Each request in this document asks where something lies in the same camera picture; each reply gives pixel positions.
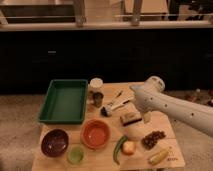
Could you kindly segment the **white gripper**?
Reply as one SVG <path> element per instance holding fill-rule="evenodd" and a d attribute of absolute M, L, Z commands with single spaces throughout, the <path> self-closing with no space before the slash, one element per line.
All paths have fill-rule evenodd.
<path fill-rule="evenodd" d="M 148 123 L 151 120 L 151 112 L 154 107 L 151 104 L 151 93 L 157 92 L 157 89 L 154 85 L 146 84 L 143 85 L 131 85 L 130 89 L 133 91 L 134 98 L 132 103 L 135 108 L 141 113 L 143 122 Z"/>

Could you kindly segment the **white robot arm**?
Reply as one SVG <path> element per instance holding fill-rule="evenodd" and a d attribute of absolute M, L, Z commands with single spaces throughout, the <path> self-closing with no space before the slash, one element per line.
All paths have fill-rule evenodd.
<path fill-rule="evenodd" d="M 165 83 L 158 76 L 149 77 L 141 85 L 131 85 L 130 89 L 134 92 L 132 103 L 142 116 L 151 110 L 160 111 L 213 137 L 213 107 L 164 94 Z"/>

